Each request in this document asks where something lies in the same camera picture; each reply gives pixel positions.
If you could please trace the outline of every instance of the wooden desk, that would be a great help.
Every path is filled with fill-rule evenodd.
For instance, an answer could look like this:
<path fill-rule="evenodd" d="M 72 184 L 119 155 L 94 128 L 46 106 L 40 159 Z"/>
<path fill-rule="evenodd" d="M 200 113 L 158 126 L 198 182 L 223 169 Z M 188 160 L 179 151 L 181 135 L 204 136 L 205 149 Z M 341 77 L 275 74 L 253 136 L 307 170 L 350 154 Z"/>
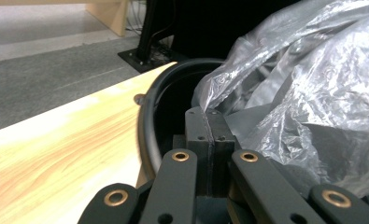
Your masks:
<path fill-rule="evenodd" d="M 134 186 L 133 98 L 170 65 L 0 130 L 0 223 L 77 223 L 99 189 Z"/>
<path fill-rule="evenodd" d="M 126 12 L 130 0 L 0 0 L 0 6 L 86 3 L 86 9 L 111 31 L 125 36 Z"/>

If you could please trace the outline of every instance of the plastic wrap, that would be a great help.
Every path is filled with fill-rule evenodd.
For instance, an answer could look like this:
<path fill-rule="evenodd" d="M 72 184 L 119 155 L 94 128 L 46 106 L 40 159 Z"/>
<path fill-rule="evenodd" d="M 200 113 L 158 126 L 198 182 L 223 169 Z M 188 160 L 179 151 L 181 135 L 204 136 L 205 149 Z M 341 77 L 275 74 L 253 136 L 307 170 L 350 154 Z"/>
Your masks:
<path fill-rule="evenodd" d="M 236 41 L 192 103 L 217 107 L 232 129 L 246 123 L 237 113 L 263 106 L 265 118 L 234 130 L 242 148 L 369 195 L 369 0 L 303 1 L 272 15 Z"/>

